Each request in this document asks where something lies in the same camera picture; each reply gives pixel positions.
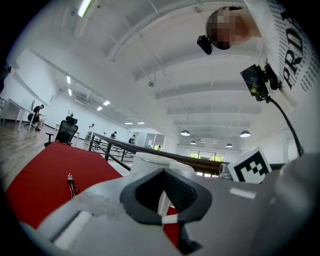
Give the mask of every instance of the handrail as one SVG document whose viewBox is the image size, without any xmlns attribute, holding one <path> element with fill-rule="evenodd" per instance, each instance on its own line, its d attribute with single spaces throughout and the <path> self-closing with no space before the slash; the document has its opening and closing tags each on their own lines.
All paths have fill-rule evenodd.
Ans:
<svg viewBox="0 0 320 256">
<path fill-rule="evenodd" d="M 182 155 L 178 155 L 178 154 L 172 154 L 172 153 L 168 153 L 168 152 L 145 148 L 145 147 L 129 144 L 129 143 L 126 143 L 123 141 L 119 141 L 119 140 L 116 140 L 116 139 L 113 139 L 110 137 L 106 137 L 106 136 L 103 136 L 103 135 L 96 133 L 96 132 L 93 133 L 90 147 L 89 147 L 89 151 L 91 150 L 92 141 L 95 136 L 108 142 L 108 147 L 106 150 L 107 153 L 105 154 L 106 160 L 108 160 L 108 156 L 109 156 L 108 154 L 110 153 L 111 146 L 117 146 L 117 147 L 123 149 L 122 155 L 124 155 L 125 152 L 131 152 L 133 154 L 135 154 L 137 152 L 149 153 L 149 154 L 153 154 L 153 155 L 158 155 L 158 156 L 174 159 L 182 164 L 191 166 L 196 172 L 212 174 L 212 175 L 219 174 L 219 168 L 222 163 L 228 164 L 227 162 L 218 162 L 218 161 L 197 159 L 197 158 L 192 158 L 192 157 L 188 157 L 188 156 L 182 156 Z M 123 166 L 126 169 L 128 167 L 128 165 L 124 166 L 123 163 L 121 163 L 121 161 L 118 162 L 118 164 L 120 164 L 121 166 Z M 270 166 L 271 166 L 272 170 L 279 170 L 283 165 L 284 165 L 283 163 L 279 163 L 279 164 L 271 164 Z"/>
</svg>

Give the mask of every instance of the black railing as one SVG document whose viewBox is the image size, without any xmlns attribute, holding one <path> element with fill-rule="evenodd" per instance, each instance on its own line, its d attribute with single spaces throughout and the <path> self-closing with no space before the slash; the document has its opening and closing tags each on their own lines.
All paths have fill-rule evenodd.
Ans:
<svg viewBox="0 0 320 256">
<path fill-rule="evenodd" d="M 95 137 L 97 137 L 105 142 L 102 142 L 102 141 L 99 142 L 99 141 L 95 140 Z M 113 138 L 109 138 L 109 137 L 103 136 L 103 135 L 95 133 L 95 132 L 93 133 L 93 136 L 92 136 L 92 139 L 90 142 L 89 151 L 91 151 L 91 150 L 96 151 L 95 149 L 93 149 L 93 147 L 94 148 L 98 147 L 103 152 L 100 154 L 105 155 L 105 157 L 104 157 L 105 160 L 108 161 L 108 159 L 111 158 L 112 160 L 117 162 L 119 165 L 121 165 L 122 167 L 127 169 L 128 171 L 130 171 L 131 168 L 130 168 L 130 166 L 128 166 L 124 162 L 130 162 L 130 161 L 125 161 L 124 158 L 128 158 L 126 156 L 126 154 L 129 153 L 131 155 L 134 155 L 136 152 L 144 152 L 144 153 L 149 153 L 149 154 L 153 154 L 153 155 L 158 155 L 158 156 L 163 156 L 163 157 L 174 159 L 182 164 L 191 166 L 196 172 L 203 173 L 203 175 L 204 174 L 218 175 L 220 165 L 223 163 L 223 162 L 218 162 L 218 161 L 196 159 L 196 158 L 192 158 L 192 157 L 188 157 L 188 156 L 182 156 L 182 155 L 178 155 L 178 154 L 172 154 L 172 153 L 158 151 L 158 150 L 154 150 L 154 149 L 150 149 L 150 148 L 145 148 L 145 147 L 125 143 L 125 142 L 122 142 L 122 141 L 119 141 L 119 140 L 116 140 Z M 119 157 L 119 155 L 112 155 L 110 153 L 110 151 L 111 152 L 116 151 L 112 148 L 122 150 L 122 151 L 118 151 L 119 153 L 122 153 L 121 160 L 117 159 L 117 157 Z M 279 170 L 283 165 L 284 165 L 283 163 L 279 163 L 279 164 L 271 164 L 270 166 L 271 166 L 271 169 L 273 171 L 275 171 L 275 170 Z"/>
</svg>

